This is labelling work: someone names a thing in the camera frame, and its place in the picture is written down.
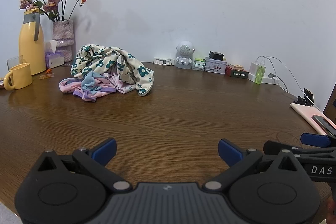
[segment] yellow thermos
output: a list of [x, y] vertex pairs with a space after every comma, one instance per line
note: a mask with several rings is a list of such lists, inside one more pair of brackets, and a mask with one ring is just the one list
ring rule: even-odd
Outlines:
[[46, 70], [39, 8], [25, 11], [19, 36], [19, 52], [24, 62], [30, 63], [31, 75]]

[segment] charging cable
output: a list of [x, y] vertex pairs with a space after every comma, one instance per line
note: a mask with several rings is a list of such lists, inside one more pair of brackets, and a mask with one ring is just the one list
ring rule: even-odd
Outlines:
[[[304, 94], [304, 96], [319, 110], [319, 111], [321, 111], [320, 109], [319, 109], [319, 107], [314, 103], [314, 102], [312, 102], [309, 98], [308, 98], [308, 96], [304, 93], [304, 91], [302, 90], [302, 88], [300, 87], [300, 85], [299, 85], [299, 83], [298, 83], [298, 81], [296, 80], [296, 78], [295, 78], [295, 76], [293, 75], [293, 73], [291, 72], [291, 70], [289, 69], [289, 67], [287, 67], [285, 64], [284, 64], [284, 62], [282, 62], [280, 59], [278, 59], [278, 58], [276, 58], [276, 57], [273, 57], [273, 56], [263, 56], [263, 55], [261, 55], [261, 56], [259, 56], [257, 59], [256, 59], [256, 61], [258, 61], [258, 59], [260, 58], [260, 57], [263, 57], [263, 58], [266, 58], [266, 59], [268, 59], [270, 62], [271, 62], [271, 64], [272, 64], [272, 67], [273, 67], [273, 70], [274, 70], [274, 73], [275, 73], [275, 76], [274, 77], [277, 77], [278, 79], [280, 79], [278, 76], [277, 76], [277, 73], [276, 73], [276, 71], [275, 71], [275, 68], [274, 68], [274, 65], [273, 65], [273, 63], [272, 63], [272, 61], [270, 60], [270, 58], [274, 58], [274, 59], [276, 59], [276, 60], [278, 60], [278, 61], [280, 61], [288, 70], [289, 70], [289, 72], [291, 73], [291, 75], [293, 76], [293, 78], [294, 78], [294, 80], [295, 80], [295, 82], [297, 83], [297, 85], [299, 86], [299, 89], [302, 91], [302, 93]], [[288, 91], [288, 89], [287, 90], [285, 90], [282, 86], [280, 86], [279, 85], [279, 87], [282, 89], [282, 90], [284, 90], [285, 92], [287, 92], [287, 93], [289, 93], [290, 95], [292, 95], [292, 96], [294, 96], [294, 97], [296, 97], [294, 94], [291, 94], [289, 91]]]
[[277, 75], [275, 75], [275, 74], [273, 74], [273, 73], [270, 72], [269, 75], [268, 75], [268, 77], [269, 77], [269, 78], [272, 78], [272, 79], [273, 79], [274, 77], [277, 78], [277, 79], [279, 79], [279, 80], [285, 85], [286, 91], [288, 91], [288, 88], [287, 88], [285, 82], [284, 82], [279, 76], [277, 76]]

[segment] white cable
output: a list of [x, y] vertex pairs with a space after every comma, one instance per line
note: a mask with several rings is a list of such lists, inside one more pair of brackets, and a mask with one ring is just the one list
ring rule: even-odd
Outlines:
[[299, 85], [299, 83], [298, 83], [298, 81], [296, 80], [296, 78], [295, 78], [295, 76], [293, 75], [293, 73], [291, 72], [291, 70], [289, 69], [289, 67], [287, 67], [285, 64], [284, 64], [284, 62], [282, 62], [280, 59], [278, 59], [278, 58], [276, 58], [276, 57], [273, 57], [273, 56], [259, 56], [258, 58], [260, 58], [260, 57], [264, 57], [264, 58], [267, 58], [268, 60], [269, 60], [269, 58], [274, 58], [274, 59], [276, 59], [276, 60], [278, 60], [278, 61], [280, 61], [288, 70], [289, 70], [289, 72], [291, 73], [291, 75], [293, 76], [293, 78], [294, 78], [294, 80], [295, 80], [295, 82], [297, 83], [297, 85], [299, 86], [299, 89], [301, 90], [301, 92], [304, 94], [304, 96], [319, 110], [319, 111], [321, 111], [320, 109], [319, 109], [319, 107], [314, 103], [314, 102], [312, 102], [309, 98], [308, 98], [308, 96], [304, 93], [304, 91], [302, 90], [302, 88], [300, 87], [300, 85]]
[[[263, 58], [268, 59], [268, 60], [271, 62], [271, 64], [272, 64], [272, 67], [273, 67], [273, 70], [274, 70], [274, 74], [277, 75], [277, 72], [275, 71], [275, 68], [274, 68], [274, 65], [273, 65], [273, 63], [272, 63], [272, 60], [270, 60], [267, 56], [259, 56], [259, 57], [263, 57]], [[285, 90], [282, 86], [280, 86], [279, 82], [278, 82], [278, 85], [279, 85], [279, 87], [280, 87], [282, 90], [284, 90], [284, 91], [287, 92], [288, 94], [290, 94], [290, 95], [296, 97], [294, 94], [291, 94], [288, 90]]]
[[285, 85], [286, 91], [288, 91], [288, 87], [286, 86], [285, 82], [279, 76], [276, 77]]

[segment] green bottle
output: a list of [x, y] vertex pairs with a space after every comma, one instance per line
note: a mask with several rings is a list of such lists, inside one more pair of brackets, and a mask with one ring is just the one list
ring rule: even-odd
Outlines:
[[263, 77], [264, 77], [264, 74], [265, 74], [265, 58], [261, 61], [259, 67], [258, 67], [258, 70], [257, 70], [257, 73], [256, 73], [256, 76], [255, 76], [255, 83], [256, 84], [261, 84], [262, 80], [263, 80]]

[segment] black box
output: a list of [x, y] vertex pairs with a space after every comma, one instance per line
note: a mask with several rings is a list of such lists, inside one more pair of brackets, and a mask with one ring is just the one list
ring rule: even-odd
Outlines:
[[248, 71], [232, 69], [229, 66], [226, 66], [225, 74], [231, 77], [237, 77], [237, 78], [243, 78], [243, 79], [247, 79], [247, 77], [249, 77]]
[[210, 52], [209, 58], [223, 61], [224, 54], [221, 54], [220, 52]]

